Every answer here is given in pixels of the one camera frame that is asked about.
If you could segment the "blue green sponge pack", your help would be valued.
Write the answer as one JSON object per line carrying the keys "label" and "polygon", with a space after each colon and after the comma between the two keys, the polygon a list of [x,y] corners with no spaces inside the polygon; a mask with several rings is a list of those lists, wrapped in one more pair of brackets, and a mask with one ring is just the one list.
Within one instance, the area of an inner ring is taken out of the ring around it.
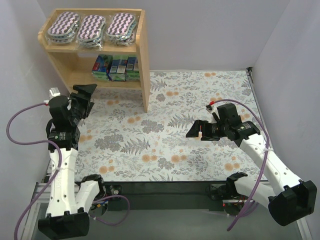
{"label": "blue green sponge pack", "polygon": [[114,55],[109,70],[109,78],[113,82],[126,81],[126,68],[128,63],[127,55]]}
{"label": "blue green sponge pack", "polygon": [[91,73],[97,81],[110,81],[109,76],[113,56],[108,54],[99,54],[92,67]]}
{"label": "blue green sponge pack", "polygon": [[135,56],[129,56],[127,59],[127,65],[125,69],[125,76],[127,81],[139,81],[140,72],[138,59]]}

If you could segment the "pink wavy sponge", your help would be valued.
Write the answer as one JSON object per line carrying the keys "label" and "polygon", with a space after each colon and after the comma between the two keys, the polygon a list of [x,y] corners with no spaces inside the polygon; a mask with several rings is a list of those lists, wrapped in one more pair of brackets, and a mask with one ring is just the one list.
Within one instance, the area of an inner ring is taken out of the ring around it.
{"label": "pink wavy sponge", "polygon": [[116,13],[105,30],[105,39],[118,46],[129,46],[135,40],[137,18],[127,12]]}
{"label": "pink wavy sponge", "polygon": [[81,16],[72,11],[64,11],[53,22],[46,32],[46,39],[50,44],[70,44],[78,31]]}
{"label": "pink wavy sponge", "polygon": [[102,49],[105,27],[106,18],[104,16],[97,14],[85,16],[75,39],[78,47]]}

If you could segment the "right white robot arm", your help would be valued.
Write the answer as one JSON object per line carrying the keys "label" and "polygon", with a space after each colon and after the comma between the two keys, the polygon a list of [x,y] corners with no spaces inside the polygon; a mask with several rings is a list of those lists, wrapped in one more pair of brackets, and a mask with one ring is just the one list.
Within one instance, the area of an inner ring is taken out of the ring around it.
{"label": "right white robot arm", "polygon": [[261,134],[252,121],[243,122],[233,103],[214,107],[206,106],[212,121],[197,119],[186,137],[201,141],[219,141],[227,138],[245,152],[260,169],[260,177],[269,184],[261,183],[244,172],[230,175],[223,192],[232,198],[245,196],[268,209],[272,218],[286,226],[314,212],[317,187],[293,173],[270,148],[266,134]]}

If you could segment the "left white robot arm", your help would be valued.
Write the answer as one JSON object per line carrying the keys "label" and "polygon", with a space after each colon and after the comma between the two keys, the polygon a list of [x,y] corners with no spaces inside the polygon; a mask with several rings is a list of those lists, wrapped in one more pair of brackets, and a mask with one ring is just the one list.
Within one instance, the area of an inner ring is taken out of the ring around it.
{"label": "left white robot arm", "polygon": [[78,157],[80,121],[86,119],[93,106],[96,84],[74,85],[66,96],[53,90],[49,100],[51,120],[46,127],[51,165],[50,198],[45,218],[38,229],[51,240],[86,236],[89,232],[89,210],[92,203],[105,196],[104,180],[99,174],[86,176],[75,193],[75,167]]}

